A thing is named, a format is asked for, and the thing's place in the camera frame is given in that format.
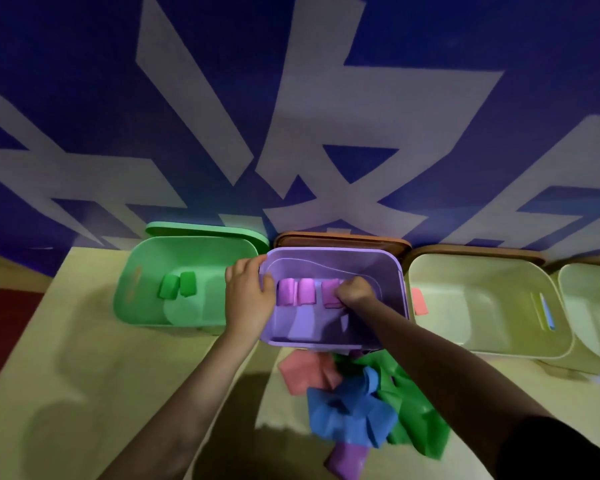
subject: person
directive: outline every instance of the person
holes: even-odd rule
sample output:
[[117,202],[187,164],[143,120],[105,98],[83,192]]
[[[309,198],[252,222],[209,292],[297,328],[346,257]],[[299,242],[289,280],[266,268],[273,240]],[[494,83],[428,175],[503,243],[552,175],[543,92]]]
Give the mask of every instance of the person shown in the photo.
[[[160,411],[99,477],[180,480],[276,304],[261,255],[225,272],[226,329]],[[336,295],[364,320],[453,431],[497,479],[600,477],[600,448],[471,352],[405,320],[357,276]]]

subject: crumpled blue cloth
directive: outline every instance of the crumpled blue cloth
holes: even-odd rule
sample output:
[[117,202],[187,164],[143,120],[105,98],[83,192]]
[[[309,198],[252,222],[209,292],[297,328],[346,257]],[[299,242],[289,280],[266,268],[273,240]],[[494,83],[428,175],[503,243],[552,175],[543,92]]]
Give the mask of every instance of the crumpled blue cloth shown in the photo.
[[312,432],[326,440],[374,448],[384,443],[398,414],[371,395],[378,388],[378,373],[371,367],[363,372],[345,379],[333,392],[307,389]]

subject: crumpled green cloth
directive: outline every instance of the crumpled green cloth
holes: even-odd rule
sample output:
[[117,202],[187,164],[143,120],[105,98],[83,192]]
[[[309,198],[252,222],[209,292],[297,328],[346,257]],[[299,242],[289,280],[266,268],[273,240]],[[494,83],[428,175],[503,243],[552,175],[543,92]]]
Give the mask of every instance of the crumpled green cloth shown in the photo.
[[392,445],[413,445],[424,456],[439,460],[445,451],[451,428],[422,391],[386,350],[357,359],[335,354],[344,376],[362,374],[366,366],[380,375],[377,396],[398,413],[398,423],[387,441]]

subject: storage container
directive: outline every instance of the storage container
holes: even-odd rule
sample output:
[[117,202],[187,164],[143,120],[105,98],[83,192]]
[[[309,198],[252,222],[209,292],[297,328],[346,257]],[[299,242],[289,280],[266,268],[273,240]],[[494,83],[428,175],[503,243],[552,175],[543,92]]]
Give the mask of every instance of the storage container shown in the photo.
[[[129,256],[114,295],[116,316],[129,324],[204,328],[219,333],[224,320],[224,270],[238,259],[269,250],[257,232],[220,226],[154,222],[154,236],[138,244]],[[195,295],[159,297],[167,274],[193,271]]]
[[403,261],[405,281],[409,289],[422,291],[429,313],[413,319],[474,352],[564,356],[573,333],[542,264],[532,251],[446,244],[417,248]]
[[600,257],[576,258],[549,269],[555,270],[551,277],[562,295],[575,342],[564,357],[544,362],[600,374]]
[[280,234],[274,246],[278,247],[269,252],[260,273],[271,273],[276,284],[284,278],[314,279],[316,304],[276,305],[261,340],[275,346],[340,352],[379,348],[375,334],[354,313],[322,304],[323,280],[346,280],[357,275],[365,277],[376,296],[407,319],[402,270],[395,255],[403,256],[410,249],[408,242],[374,236],[289,232]]

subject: yellow table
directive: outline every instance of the yellow table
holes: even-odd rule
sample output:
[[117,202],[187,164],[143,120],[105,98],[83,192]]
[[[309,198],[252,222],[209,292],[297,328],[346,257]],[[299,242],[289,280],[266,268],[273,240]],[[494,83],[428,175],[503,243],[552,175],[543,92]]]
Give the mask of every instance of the yellow table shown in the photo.
[[[0,479],[90,480],[196,366],[213,338],[116,320],[111,302],[126,251],[74,248],[0,374]],[[275,363],[290,349],[259,344],[235,382],[193,477],[268,471],[332,479],[331,444],[311,436],[306,398]],[[549,376],[525,360],[493,363],[600,446],[600,385]],[[363,478],[489,478],[455,435],[442,461],[411,447],[373,450]]]

